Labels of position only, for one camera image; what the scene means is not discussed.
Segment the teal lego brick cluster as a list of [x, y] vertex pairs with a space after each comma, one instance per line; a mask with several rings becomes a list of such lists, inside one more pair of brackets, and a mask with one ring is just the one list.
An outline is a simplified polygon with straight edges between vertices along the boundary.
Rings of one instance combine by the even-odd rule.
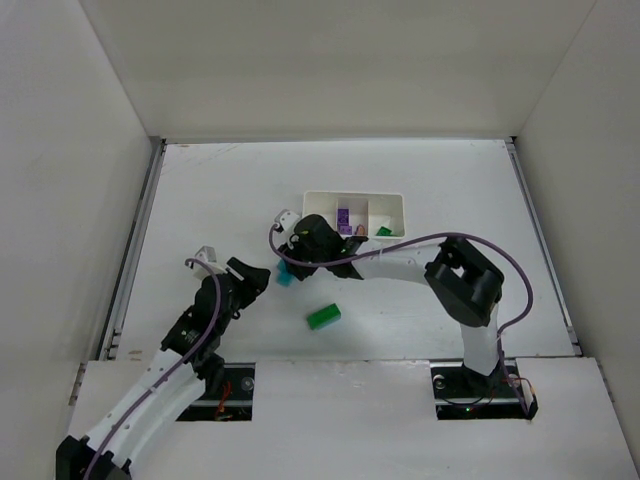
[[287, 270], [286, 264], [280, 262], [277, 265], [276, 283], [280, 286], [288, 287], [294, 280], [295, 277]]

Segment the green lego brick block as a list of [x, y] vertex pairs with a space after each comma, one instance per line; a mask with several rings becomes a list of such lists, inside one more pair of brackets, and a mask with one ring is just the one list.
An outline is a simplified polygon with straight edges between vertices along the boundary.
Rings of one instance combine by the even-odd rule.
[[306, 317], [306, 322], [310, 330], [321, 330], [337, 321], [342, 317], [341, 310], [336, 303], [332, 303], [320, 308]]

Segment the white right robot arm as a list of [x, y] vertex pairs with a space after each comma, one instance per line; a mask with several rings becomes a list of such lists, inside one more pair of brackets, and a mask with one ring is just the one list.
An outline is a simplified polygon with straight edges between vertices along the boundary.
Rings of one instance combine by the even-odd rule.
[[396, 244], [343, 236], [327, 220], [281, 211], [269, 234], [285, 269], [302, 281], [319, 268], [352, 280], [388, 279], [431, 288], [459, 323], [463, 366], [491, 376], [499, 363], [497, 308], [504, 275], [464, 236], [434, 234]]

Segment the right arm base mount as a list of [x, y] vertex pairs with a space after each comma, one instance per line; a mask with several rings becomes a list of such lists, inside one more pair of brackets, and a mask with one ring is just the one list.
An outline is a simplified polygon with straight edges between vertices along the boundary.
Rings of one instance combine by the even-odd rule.
[[532, 420], [539, 410], [531, 382], [520, 375], [515, 361], [482, 376], [461, 363], [430, 366], [438, 420]]

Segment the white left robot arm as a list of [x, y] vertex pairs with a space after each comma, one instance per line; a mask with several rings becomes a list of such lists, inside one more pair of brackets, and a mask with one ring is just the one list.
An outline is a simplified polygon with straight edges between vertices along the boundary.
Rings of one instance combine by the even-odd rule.
[[265, 292], [271, 273], [235, 257], [223, 268], [201, 258], [185, 263], [206, 273], [193, 303], [119, 402], [83, 436], [59, 444], [55, 478], [131, 479], [153, 442], [194, 402], [216, 394], [217, 408], [224, 408], [234, 385], [216, 351], [229, 324]]

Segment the small green lego brick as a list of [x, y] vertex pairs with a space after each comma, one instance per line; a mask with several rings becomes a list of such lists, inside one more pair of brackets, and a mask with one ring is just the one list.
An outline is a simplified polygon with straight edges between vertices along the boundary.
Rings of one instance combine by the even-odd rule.
[[376, 232], [377, 236], [383, 236], [383, 237], [388, 237], [388, 236], [392, 236], [393, 232], [391, 229], [381, 226], [378, 231]]

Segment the left aluminium frame rail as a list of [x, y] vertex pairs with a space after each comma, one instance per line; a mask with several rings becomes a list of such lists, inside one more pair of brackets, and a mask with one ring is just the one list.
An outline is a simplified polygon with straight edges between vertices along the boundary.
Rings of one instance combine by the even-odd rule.
[[104, 361], [116, 358], [167, 146], [166, 140], [162, 137], [152, 136], [149, 140], [150, 159], [106, 316], [92, 347], [91, 360]]

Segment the white three-compartment tray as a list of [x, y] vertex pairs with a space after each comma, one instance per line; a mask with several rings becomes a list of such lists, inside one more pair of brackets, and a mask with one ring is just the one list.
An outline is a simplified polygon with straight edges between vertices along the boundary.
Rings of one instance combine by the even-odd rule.
[[[405, 237], [404, 198], [400, 194], [307, 191], [303, 196], [303, 215], [318, 214], [337, 232], [338, 208], [349, 209], [352, 235], [355, 235], [358, 225], [363, 225], [365, 236], [369, 238], [400, 240]], [[381, 226], [391, 229], [393, 235], [377, 236], [376, 232]]]

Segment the aluminium frame rail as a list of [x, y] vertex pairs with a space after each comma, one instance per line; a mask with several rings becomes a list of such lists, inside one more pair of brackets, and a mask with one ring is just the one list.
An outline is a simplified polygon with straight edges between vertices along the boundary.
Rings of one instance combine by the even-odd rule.
[[565, 296], [563, 294], [563, 291], [559, 282], [559, 277], [557, 275], [555, 265], [553, 263], [551, 253], [543, 232], [542, 224], [540, 222], [538, 212], [536, 211], [535, 203], [531, 195], [531, 191], [528, 186], [528, 183], [526, 181], [521, 161], [519, 159], [516, 140], [517, 138], [514, 136], [508, 137], [505, 140], [506, 149], [511, 159], [511, 164], [513, 166], [517, 181], [519, 183], [520, 190], [525, 199], [531, 222], [534, 226], [535, 235], [544, 258], [544, 263], [546, 265], [548, 276], [553, 285], [556, 302], [560, 308], [562, 318], [565, 324], [565, 329], [567, 331], [568, 338], [573, 348], [574, 356], [583, 357], [584, 356], [583, 349], [581, 347], [580, 340], [578, 339], [578, 336], [576, 334], [575, 327], [573, 325], [573, 321], [571, 319], [571, 315], [569, 313], [569, 310], [566, 304]]
[[104, 361], [116, 358], [167, 146], [166, 140], [162, 137], [152, 136], [149, 140], [150, 159], [106, 316], [92, 347], [91, 360]]

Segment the purple lego brick stack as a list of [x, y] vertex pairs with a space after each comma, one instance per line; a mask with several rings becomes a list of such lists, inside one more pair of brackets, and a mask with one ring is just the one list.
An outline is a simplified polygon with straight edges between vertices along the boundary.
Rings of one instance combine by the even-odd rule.
[[350, 211], [348, 208], [338, 208], [336, 210], [336, 225], [341, 235], [352, 235], [353, 228], [350, 223]]

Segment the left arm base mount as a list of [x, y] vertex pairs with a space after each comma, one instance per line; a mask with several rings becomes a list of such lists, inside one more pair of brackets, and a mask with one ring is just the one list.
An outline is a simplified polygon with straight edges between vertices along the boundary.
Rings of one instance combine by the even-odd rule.
[[256, 364], [226, 362], [214, 354], [205, 370], [205, 391], [177, 422], [248, 422], [252, 420]]

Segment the right aluminium frame rail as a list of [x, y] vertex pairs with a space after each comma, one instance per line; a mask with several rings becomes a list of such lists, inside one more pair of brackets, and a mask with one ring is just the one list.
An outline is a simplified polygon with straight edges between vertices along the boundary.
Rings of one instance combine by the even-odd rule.
[[520, 190], [525, 199], [531, 222], [534, 226], [535, 235], [544, 258], [544, 263], [546, 265], [548, 276], [553, 285], [556, 302], [560, 308], [562, 318], [565, 324], [565, 329], [567, 331], [568, 338], [573, 348], [574, 356], [583, 357], [584, 356], [583, 349], [581, 347], [580, 340], [578, 339], [578, 336], [576, 334], [575, 327], [573, 325], [573, 321], [571, 319], [571, 315], [569, 313], [569, 310], [566, 304], [565, 296], [563, 294], [563, 291], [559, 282], [559, 277], [557, 275], [555, 265], [553, 263], [551, 253], [543, 232], [542, 224], [540, 222], [538, 212], [536, 211], [535, 203], [531, 195], [531, 191], [528, 186], [528, 183], [526, 181], [521, 161], [519, 159], [516, 140], [517, 138], [514, 136], [508, 137], [505, 140], [506, 149], [511, 159], [511, 164], [513, 166], [517, 181], [519, 183]]

